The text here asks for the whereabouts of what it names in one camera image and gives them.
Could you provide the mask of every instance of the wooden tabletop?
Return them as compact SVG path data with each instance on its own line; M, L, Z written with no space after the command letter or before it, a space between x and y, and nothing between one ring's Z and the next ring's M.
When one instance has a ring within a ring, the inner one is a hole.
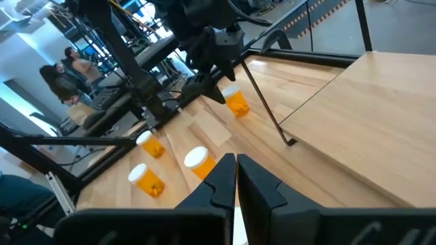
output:
M252 56L247 64L264 92L273 113L285 118L342 69ZM166 147L160 159L134 148L86 186L77 209L173 208L194 190L200 179L183 166L185 155L206 146L217 161L227 152L245 153L302 194L329 207L392 207L394 202L353 178L302 144L286 146L268 118L262 102L242 67L237 81L251 111L235 118L226 105L199 97L173 118L157 136ZM223 88L232 84L226 78ZM167 184L158 198L151 198L127 181L129 172L146 163Z
M367 53L282 127L406 206L436 206L436 56Z

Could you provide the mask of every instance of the black metal rod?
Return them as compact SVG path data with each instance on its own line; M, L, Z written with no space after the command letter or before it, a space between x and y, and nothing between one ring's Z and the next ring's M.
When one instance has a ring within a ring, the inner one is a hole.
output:
M259 56L271 57L275 59L284 59L289 61L300 61L304 63L312 63L316 65L328 65L331 67L346 68L357 60L358 56L334 56L320 53L302 53L293 50L268 50L265 53L256 54Z
M365 8L363 5L363 0L355 0L357 15L359 17L360 31L362 31L363 44L365 45L366 51L373 51L373 46L371 44L371 37L369 36L367 16L365 14Z
M281 139L288 146L291 146L291 145L295 144L295 142L296 142L295 139L291 139L290 141L288 141L286 139L285 135L283 134L283 131L281 130L281 127L280 127L279 123L275 119L275 117L273 115L273 112L271 111L270 107L268 106L268 103L266 102L265 97L263 96L262 92L260 91L260 89L258 87L258 84L256 84L256 81L254 80L253 75L251 75L251 72L248 69L247 64L245 63L245 61L241 61L240 64L243 66L245 73L247 74L248 78L250 79L250 82L253 85L254 89L256 90L256 93L258 94L260 100L262 101L262 104L264 105L264 107L266 109L266 112L268 112L268 115L270 116L270 118L272 120L272 123L274 123L275 128L279 132L279 135L280 135Z
M65 188L72 193L82 189L83 184L77 177L57 165L52 159L33 146L23 144L3 127L0 127L0 146L39 172L43 174L52 172L59 177Z
M311 22L311 14L309 12L309 4L306 1L306 11L307 11L307 20L309 21L309 30L311 32L311 51L313 52L313 36L312 36L312 22Z
M126 137L16 137L21 144L28 145L63 145L63 146L128 146L135 145L135 140Z

